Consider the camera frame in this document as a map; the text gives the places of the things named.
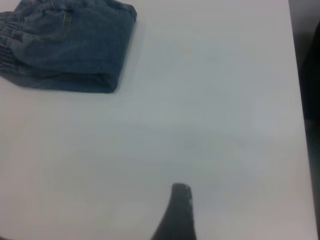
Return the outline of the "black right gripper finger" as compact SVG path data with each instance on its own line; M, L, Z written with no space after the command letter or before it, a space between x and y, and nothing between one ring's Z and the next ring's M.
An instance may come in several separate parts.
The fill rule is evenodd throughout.
M193 196L190 186L174 183L166 211L153 240L196 240Z

